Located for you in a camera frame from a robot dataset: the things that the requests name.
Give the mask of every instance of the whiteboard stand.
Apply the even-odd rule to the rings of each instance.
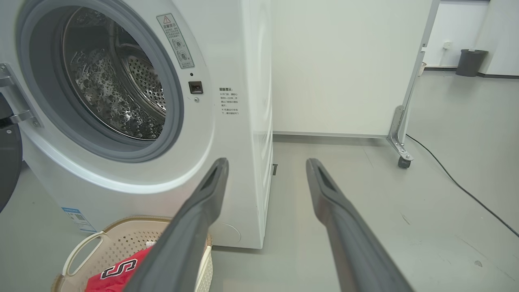
[[[429,37],[431,36],[432,26],[434,25],[434,19],[436,18],[439,5],[440,0],[433,0],[431,3],[431,10],[427,17],[424,35],[416,56],[415,66],[405,93],[404,102],[395,109],[393,122],[391,123],[391,128],[389,128],[389,134],[386,138],[400,155],[398,166],[401,168],[409,168],[411,166],[411,161],[414,159],[413,156],[404,148],[405,133],[407,132],[407,123],[409,122],[408,117],[409,112],[411,111],[411,96],[413,95],[418,71],[420,70],[420,66],[424,60],[425,48],[427,47]]]

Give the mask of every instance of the wall outlet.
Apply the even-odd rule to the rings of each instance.
[[[452,48],[452,46],[453,46],[453,42],[444,42],[443,43],[444,49],[450,49],[450,48]]]

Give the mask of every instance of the beige laundry basket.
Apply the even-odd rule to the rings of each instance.
[[[51,292],[83,292],[88,279],[116,263],[133,256],[146,248],[146,242],[156,241],[170,223],[171,218],[135,216],[119,220],[105,230],[95,233],[74,248],[63,267],[63,272],[54,281]],[[76,271],[69,271],[78,252],[95,238],[101,241]],[[196,292],[208,292],[213,277],[211,238],[202,256],[196,281]]]

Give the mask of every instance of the floor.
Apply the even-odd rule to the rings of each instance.
[[[408,133],[519,230],[517,92],[519,80],[425,72]],[[518,291],[519,238],[423,148],[405,144],[415,157],[409,169],[397,167],[398,155],[383,140],[276,137],[264,248],[215,247],[211,291],[339,290],[326,230],[310,201],[309,157],[328,169],[416,291]],[[48,290],[85,237],[30,169],[0,214],[0,234],[7,238],[0,262],[9,263],[0,267],[0,285],[9,291]]]

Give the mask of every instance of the blue label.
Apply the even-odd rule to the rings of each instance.
[[[94,227],[88,222],[88,220],[81,214],[81,212],[78,209],[72,209],[72,208],[62,208],[63,211],[72,219],[74,224],[81,230],[85,232],[92,232],[95,233]]]

